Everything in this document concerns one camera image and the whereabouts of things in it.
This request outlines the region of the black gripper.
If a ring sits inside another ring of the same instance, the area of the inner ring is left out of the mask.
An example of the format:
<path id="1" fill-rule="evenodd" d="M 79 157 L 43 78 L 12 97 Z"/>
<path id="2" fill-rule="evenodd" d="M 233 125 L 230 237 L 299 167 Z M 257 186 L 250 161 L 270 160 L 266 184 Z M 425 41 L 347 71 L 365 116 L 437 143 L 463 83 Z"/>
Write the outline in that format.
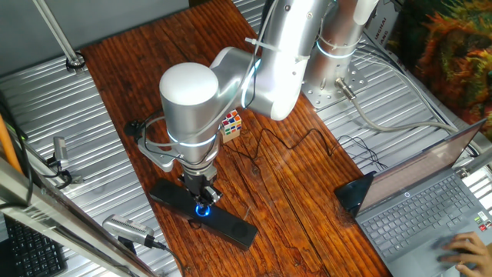
<path id="1" fill-rule="evenodd" d="M 204 204 L 215 205 L 223 196 L 223 193 L 213 186 L 215 176 L 208 179 L 205 175 L 181 175 L 179 180 L 199 208 L 203 208 Z"/>

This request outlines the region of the person's right hand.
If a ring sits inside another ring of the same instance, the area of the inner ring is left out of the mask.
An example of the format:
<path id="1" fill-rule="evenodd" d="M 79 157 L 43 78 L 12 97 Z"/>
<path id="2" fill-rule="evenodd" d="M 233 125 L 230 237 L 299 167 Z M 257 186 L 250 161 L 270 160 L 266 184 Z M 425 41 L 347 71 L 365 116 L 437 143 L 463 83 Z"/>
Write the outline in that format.
<path id="1" fill-rule="evenodd" d="M 454 264 L 467 277 L 491 277 L 491 252 L 476 232 L 456 234 L 443 250 L 455 252 L 439 256 L 439 262 Z"/>

